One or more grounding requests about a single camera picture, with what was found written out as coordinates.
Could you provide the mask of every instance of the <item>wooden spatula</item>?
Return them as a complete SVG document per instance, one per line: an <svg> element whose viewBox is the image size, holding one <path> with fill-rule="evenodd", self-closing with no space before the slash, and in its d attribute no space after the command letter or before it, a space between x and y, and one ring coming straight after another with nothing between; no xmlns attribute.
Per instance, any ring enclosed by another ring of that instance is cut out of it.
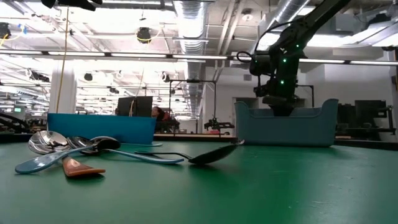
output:
<svg viewBox="0 0 398 224"><path fill-rule="evenodd" d="M104 169L96 169L84 164L67 156L62 160L63 171L67 177L76 177L78 175L89 175L89 174L100 174L105 173Z"/></svg>

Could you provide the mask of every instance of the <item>spoon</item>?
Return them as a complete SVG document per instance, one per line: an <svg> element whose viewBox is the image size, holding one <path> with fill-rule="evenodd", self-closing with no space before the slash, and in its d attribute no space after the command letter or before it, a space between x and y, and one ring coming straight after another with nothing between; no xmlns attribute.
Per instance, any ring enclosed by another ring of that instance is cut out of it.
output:
<svg viewBox="0 0 398 224"><path fill-rule="evenodd" d="M155 155L178 155L182 156L186 159L188 159L188 162L193 163L193 164L198 164L198 165L203 165L203 164L209 164L211 162L216 162L220 159L225 158L229 154L231 154L239 145L243 144L244 141L237 142L235 144L230 144L229 146L224 146L221 148L218 148L214 151L206 152L202 155L196 156L196 157L191 157L188 156L184 153L180 152L144 152L144 151L136 151L134 153L140 154L140 155L150 155L150 156L155 156Z"/></svg>
<svg viewBox="0 0 398 224"><path fill-rule="evenodd" d="M83 138L83 137L69 137L67 138L67 141L69 143L69 145L71 145L72 148L76 148L76 147L87 147L90 146L92 144L97 144L98 142L101 141L117 141L114 138L111 137L106 137L106 136L101 136L101 137L97 137L97 138L93 138L92 140ZM163 158L156 158L156 157L149 157L149 156L141 156L141 155L137 155L137 154L132 154L132 153L128 153L128 152L122 152L122 151L117 151L117 150L113 150L113 149L103 149L103 150L96 150L96 149L90 149L90 150L84 150L81 151L82 154L84 155L98 155L99 153L102 152L112 152L115 154L120 154L120 155L124 155L124 156L128 156L131 158L135 158L135 159L140 159L142 161L146 161L146 162L153 162L153 163L158 163L158 164L176 164L178 162L182 162L184 161L184 159L163 159Z"/></svg>
<svg viewBox="0 0 398 224"><path fill-rule="evenodd" d="M29 161L23 162L15 167L15 171L19 174L31 174L34 172L38 172L41 170L44 170L54 163L56 163L59 159L62 159L74 152L80 152L88 149L117 149L120 147L119 142L115 142L113 140L103 140L100 141L96 144L93 144L88 147L83 147L79 149L74 149L74 150L68 150L68 151L60 151L60 152L55 152L51 154L47 154L44 156L39 156L36 158L33 158Z"/></svg>
<svg viewBox="0 0 398 224"><path fill-rule="evenodd" d="M36 132L28 142L28 148L37 154L46 155L53 152L66 151L70 149L67 139L55 131ZM79 163L67 156L62 159L63 171L67 177L78 175L104 173L104 169L92 168Z"/></svg>

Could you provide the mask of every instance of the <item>light blue plastic bin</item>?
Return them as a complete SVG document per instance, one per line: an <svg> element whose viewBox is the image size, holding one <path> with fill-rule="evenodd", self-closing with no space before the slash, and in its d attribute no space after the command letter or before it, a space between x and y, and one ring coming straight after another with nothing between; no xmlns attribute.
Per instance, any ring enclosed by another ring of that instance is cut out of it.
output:
<svg viewBox="0 0 398 224"><path fill-rule="evenodd" d="M275 117L271 109L249 109L235 103L237 137L245 144L329 147L335 140L338 100L322 108L295 108L289 117Z"/></svg>
<svg viewBox="0 0 398 224"><path fill-rule="evenodd" d="M48 115L49 131L56 131L65 137L81 136L91 139L109 136L129 144L151 144L155 125L155 118L55 113Z"/></svg>

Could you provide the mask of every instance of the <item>ventilation duct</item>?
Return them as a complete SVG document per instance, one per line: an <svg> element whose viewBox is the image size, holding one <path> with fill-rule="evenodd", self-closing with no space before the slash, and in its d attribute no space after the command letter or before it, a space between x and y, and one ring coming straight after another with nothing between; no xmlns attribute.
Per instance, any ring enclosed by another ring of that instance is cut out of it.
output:
<svg viewBox="0 0 398 224"><path fill-rule="evenodd" d="M205 43L195 41L205 34L205 21L208 9L208 2L199 1L174 1L175 10L178 15L178 35L181 38L189 38L190 40L182 40L181 50L184 54L201 55L204 53ZM201 79L201 63L187 62L185 68L186 79ZM198 115L198 107L200 100L200 85L187 85L188 94L190 96L190 107L192 115Z"/></svg>

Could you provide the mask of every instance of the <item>blue spoon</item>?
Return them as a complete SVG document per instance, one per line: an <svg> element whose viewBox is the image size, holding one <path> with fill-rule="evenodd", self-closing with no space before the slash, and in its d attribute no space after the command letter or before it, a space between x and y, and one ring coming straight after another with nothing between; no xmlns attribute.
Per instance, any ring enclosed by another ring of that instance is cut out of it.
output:
<svg viewBox="0 0 398 224"><path fill-rule="evenodd" d="M34 159L31 159L29 161L23 162L15 167L15 171L18 174L31 174L34 172L38 172L41 170L44 170L46 168L49 168L53 164L55 164L59 159L62 159L72 153L75 152L80 152L84 150L89 150L89 149L94 149L94 150L101 150L101 149L117 149L120 147L119 142L115 142L112 140L102 140L96 144L93 144L91 146L79 148L79 149L74 149L74 150L69 150L69 151L63 151L63 152L55 152L51 154L47 154L44 156L39 156Z"/></svg>

